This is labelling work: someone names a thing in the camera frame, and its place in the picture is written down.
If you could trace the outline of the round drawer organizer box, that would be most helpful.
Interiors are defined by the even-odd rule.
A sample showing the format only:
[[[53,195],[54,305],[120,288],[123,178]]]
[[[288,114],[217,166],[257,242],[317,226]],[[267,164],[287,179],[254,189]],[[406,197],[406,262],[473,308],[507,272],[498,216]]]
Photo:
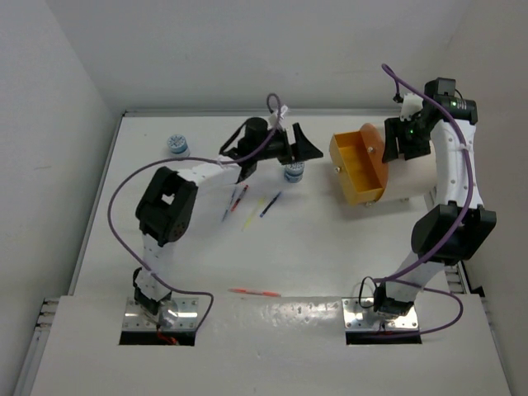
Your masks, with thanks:
[[[383,163],[385,128],[364,124],[360,134],[363,142],[360,170],[365,173],[365,178],[356,183],[360,203],[423,196],[436,185],[434,151],[409,160],[399,155],[397,159]]]

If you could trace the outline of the yellow drawer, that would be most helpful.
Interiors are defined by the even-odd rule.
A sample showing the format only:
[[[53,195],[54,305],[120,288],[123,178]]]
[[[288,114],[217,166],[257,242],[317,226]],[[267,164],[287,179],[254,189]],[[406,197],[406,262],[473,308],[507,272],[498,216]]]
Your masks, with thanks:
[[[349,205],[380,200],[388,184],[389,166],[382,161],[384,141],[372,124],[335,134],[329,144],[330,158]]]

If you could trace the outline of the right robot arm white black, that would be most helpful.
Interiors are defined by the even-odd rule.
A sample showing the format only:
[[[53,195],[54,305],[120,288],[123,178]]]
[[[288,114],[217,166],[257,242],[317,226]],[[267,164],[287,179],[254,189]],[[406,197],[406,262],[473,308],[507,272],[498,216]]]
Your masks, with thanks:
[[[497,215],[485,209],[475,176],[477,105],[458,97],[455,85],[451,78],[427,82],[418,95],[420,110],[407,120],[384,123],[383,163],[433,154],[436,193],[432,209],[412,229],[408,258],[377,281],[373,310],[378,314],[407,314],[419,290],[445,266],[470,259],[496,226]]]

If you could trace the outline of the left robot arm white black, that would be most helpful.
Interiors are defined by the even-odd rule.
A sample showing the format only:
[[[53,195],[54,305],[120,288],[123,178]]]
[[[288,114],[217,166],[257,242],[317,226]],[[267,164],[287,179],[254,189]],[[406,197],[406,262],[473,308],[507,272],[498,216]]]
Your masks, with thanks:
[[[161,167],[154,173],[135,211],[144,250],[143,269],[133,278],[134,299],[150,314],[158,315],[163,302],[171,298],[172,290],[161,276],[190,225],[197,196],[247,180],[260,161],[276,159],[290,165],[323,157],[298,123],[292,128],[291,144],[284,128],[272,129],[265,119],[252,117],[221,146],[215,160],[179,171]]]

